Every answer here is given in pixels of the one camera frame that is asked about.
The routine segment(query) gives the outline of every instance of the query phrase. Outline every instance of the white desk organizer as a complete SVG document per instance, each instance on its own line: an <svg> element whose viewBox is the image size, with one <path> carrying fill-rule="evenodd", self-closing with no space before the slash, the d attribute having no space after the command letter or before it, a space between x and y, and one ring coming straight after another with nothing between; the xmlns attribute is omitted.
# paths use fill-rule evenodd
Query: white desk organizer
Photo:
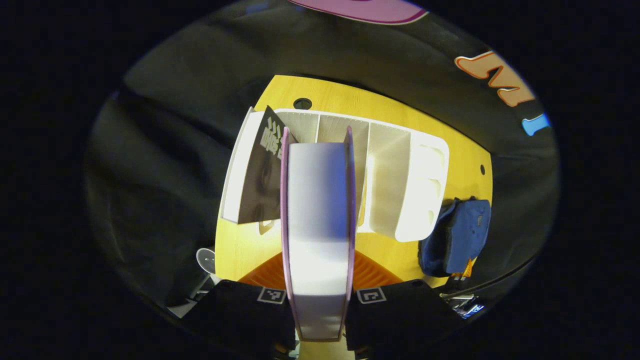
<svg viewBox="0 0 640 360"><path fill-rule="evenodd" d="M359 233L400 242L433 231L447 184L449 146L436 136L361 117L311 110L275 110L301 143L342 142L353 130ZM365 209L361 211L362 198Z"/></svg>

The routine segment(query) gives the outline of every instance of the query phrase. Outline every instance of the pink sign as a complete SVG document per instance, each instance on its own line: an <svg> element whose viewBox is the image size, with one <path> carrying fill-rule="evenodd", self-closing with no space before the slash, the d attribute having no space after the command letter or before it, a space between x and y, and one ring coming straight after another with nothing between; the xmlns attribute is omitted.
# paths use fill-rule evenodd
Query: pink sign
<svg viewBox="0 0 640 360"><path fill-rule="evenodd" d="M402 0L289 0L294 4L375 24L402 25L418 20L427 11Z"/></svg>

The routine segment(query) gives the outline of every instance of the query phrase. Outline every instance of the yellow wooden table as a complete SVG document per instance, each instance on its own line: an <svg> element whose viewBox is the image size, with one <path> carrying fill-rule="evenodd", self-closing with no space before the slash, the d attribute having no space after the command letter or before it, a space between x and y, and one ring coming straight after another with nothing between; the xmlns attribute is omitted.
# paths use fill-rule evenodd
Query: yellow wooden table
<svg viewBox="0 0 640 360"><path fill-rule="evenodd" d="M459 131L388 97L352 86L301 78L274 76L255 105L256 111L293 109L293 103L301 97L310 99L310 110L328 111L389 122L408 127L444 139L449 145L449 173L444 199L478 199L492 201L493 178L491 156L480 145ZM484 175L480 167L484 166ZM377 233L356 233L356 250L369 256L404 281L424 279L431 287L444 285L446 277L425 276L418 265L417 242L401 243ZM280 221L233 224L220 218L216 230L216 273L222 279L237 281L248 272L282 251ZM306 350L345 352L344 337L341 343L305 343L300 359Z"/></svg>

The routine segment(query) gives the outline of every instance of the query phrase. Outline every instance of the table top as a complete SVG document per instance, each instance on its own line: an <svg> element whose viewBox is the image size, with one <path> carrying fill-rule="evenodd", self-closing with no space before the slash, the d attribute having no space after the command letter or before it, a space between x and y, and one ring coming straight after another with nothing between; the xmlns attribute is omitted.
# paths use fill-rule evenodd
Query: table top
<svg viewBox="0 0 640 360"><path fill-rule="evenodd" d="M476 196L492 201L491 155L452 127L401 102L367 90L297 76L274 76L255 109L264 111L267 105L273 109L293 109L294 101L299 98L311 100L310 110L389 122L444 139L450 152L444 199ZM222 279L237 281L282 251L280 221L237 225L220 218L218 214L215 246L216 273ZM446 277L429 277L422 273L416 241L401 243L377 233L357 233L356 250L404 281L424 279L431 287L447 281Z"/></svg>

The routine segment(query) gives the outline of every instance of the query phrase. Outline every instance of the blue backpack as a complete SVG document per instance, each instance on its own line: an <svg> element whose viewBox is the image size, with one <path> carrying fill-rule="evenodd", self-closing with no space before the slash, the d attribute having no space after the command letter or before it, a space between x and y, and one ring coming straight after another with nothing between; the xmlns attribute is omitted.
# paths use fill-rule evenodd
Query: blue backpack
<svg viewBox="0 0 640 360"><path fill-rule="evenodd" d="M431 235L418 241L422 272L435 277L464 272L468 261L480 255L490 221L488 200L455 198L450 205L443 205Z"/></svg>

